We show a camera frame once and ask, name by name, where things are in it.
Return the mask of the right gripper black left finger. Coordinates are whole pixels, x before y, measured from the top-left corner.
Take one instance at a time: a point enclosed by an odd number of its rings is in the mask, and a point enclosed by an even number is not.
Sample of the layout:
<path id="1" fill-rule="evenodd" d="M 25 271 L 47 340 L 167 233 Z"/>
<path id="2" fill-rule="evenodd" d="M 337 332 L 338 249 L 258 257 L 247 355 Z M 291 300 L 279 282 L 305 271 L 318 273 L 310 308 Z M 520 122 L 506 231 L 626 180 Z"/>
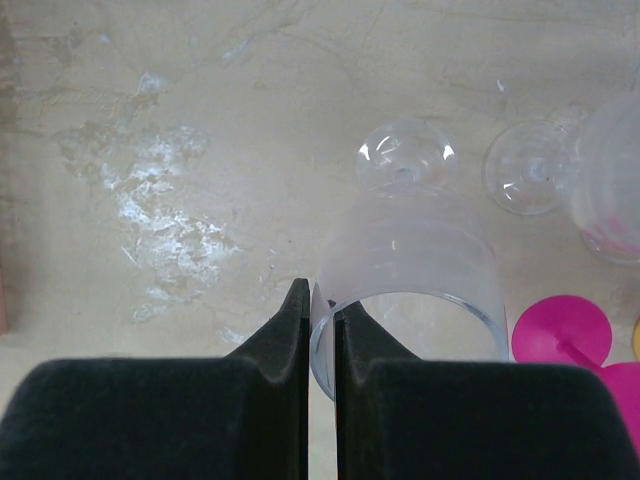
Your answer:
<path id="1" fill-rule="evenodd" d="M 1 420 L 5 479 L 304 479 L 310 289 L 223 357 L 57 359 Z"/>

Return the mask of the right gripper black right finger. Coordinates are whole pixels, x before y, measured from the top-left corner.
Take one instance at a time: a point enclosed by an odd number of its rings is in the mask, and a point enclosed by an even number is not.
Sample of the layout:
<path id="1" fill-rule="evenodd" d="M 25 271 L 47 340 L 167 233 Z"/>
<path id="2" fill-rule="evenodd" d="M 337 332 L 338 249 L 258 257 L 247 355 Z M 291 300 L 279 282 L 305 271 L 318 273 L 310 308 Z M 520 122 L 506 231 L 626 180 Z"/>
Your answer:
<path id="1" fill-rule="evenodd" d="M 360 304 L 334 317 L 342 479 L 635 479 L 605 385 L 572 366 L 426 361 Z"/>

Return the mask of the clear wine glass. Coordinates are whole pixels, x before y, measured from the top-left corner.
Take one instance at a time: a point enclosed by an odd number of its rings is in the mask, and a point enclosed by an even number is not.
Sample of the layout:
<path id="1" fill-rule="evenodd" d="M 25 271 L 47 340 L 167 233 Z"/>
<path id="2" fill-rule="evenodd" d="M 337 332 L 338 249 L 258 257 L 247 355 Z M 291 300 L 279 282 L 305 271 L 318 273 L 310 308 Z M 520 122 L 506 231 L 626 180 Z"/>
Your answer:
<path id="1" fill-rule="evenodd" d="M 429 117 L 386 123 L 359 148 L 361 193 L 329 229 L 312 291 L 310 364 L 326 395 L 334 322 L 354 304 L 421 359 L 508 360 L 495 254 L 453 188 L 457 166 Z"/>
<path id="2" fill-rule="evenodd" d="M 483 180 L 503 209 L 533 216 L 561 208 L 594 254 L 638 265 L 638 95 L 503 130 L 488 147 Z"/>

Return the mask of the pink plastic wine glass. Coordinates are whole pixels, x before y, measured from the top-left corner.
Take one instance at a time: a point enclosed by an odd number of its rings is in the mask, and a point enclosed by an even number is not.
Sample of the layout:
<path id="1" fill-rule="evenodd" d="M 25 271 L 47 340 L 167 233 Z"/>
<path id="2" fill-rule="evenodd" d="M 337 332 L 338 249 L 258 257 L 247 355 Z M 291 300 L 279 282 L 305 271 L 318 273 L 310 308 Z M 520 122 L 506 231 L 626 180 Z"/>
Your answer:
<path id="1" fill-rule="evenodd" d="M 556 295 L 531 305 L 511 337 L 520 363 L 565 364 L 596 374 L 613 396 L 635 447 L 639 446 L 639 363 L 604 364 L 613 344 L 611 324 L 583 297 Z"/>

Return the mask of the orange plastic wine glass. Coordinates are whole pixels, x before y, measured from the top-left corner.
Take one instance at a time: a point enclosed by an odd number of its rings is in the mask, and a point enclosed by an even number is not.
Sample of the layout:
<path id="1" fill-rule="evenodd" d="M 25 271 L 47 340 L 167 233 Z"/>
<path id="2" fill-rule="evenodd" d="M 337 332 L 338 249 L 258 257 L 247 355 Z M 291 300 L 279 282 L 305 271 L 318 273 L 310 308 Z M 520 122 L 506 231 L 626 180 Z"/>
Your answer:
<path id="1" fill-rule="evenodd" d="M 633 327 L 631 336 L 631 347 L 635 359 L 637 361 L 640 361 L 640 318 L 636 320 Z"/>

